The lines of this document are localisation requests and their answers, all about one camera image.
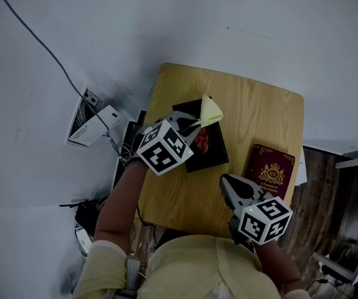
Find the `gold emblem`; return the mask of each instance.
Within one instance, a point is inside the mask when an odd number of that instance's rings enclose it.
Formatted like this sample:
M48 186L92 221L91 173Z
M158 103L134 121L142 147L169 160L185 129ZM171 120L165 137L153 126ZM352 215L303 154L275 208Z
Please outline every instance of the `gold emblem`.
M279 169L280 166L276 163L271 164L271 167L269 167L268 164L265 164L265 168L261 168L261 174L258 178L269 183L282 185L284 178L284 170L282 169L281 171L279 171Z
M285 158L287 158L290 162L291 165L294 165L294 160L295 158L293 156L287 155L287 154L283 154Z

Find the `person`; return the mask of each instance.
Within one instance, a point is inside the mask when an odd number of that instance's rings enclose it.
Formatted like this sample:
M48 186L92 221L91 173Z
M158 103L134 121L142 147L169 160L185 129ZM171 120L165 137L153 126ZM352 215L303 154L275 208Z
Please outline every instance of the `person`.
M113 298L125 289L130 231L148 166L129 162L106 200L75 299ZM138 299L307 299L299 270L275 241L255 245L255 256L230 239L188 235L161 245L150 257Z

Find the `yellow sweater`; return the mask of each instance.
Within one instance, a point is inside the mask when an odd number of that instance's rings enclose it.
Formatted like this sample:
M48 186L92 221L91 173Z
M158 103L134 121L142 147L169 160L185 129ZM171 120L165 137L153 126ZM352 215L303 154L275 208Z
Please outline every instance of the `yellow sweater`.
M75 299L102 299L109 290L125 288L126 255L113 243L93 244ZM225 282L236 299L279 299L274 283L262 272L258 259L232 240L204 235L177 238L162 245L150 258L147 279L138 299L203 299ZM307 299L304 290L288 299Z

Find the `sleeve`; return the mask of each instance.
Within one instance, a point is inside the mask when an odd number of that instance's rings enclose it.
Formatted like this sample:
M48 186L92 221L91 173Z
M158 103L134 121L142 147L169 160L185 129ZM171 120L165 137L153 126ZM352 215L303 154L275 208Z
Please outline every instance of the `sleeve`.
M112 242L94 242L75 288L74 299L103 299L108 291L126 286L127 254Z
M308 292L303 289L296 289L291 292L287 292L284 295L284 299L311 299Z

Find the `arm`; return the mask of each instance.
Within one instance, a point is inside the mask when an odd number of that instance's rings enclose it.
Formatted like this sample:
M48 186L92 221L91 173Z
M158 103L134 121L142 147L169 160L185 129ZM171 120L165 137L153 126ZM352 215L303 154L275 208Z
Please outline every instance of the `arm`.
M128 165L100 211L95 240L111 241L129 253L130 229L147 170L141 160Z
M255 245L255 250L263 272L272 279L278 289L283 286L284 293L295 289L304 289L296 264L275 241L264 245Z

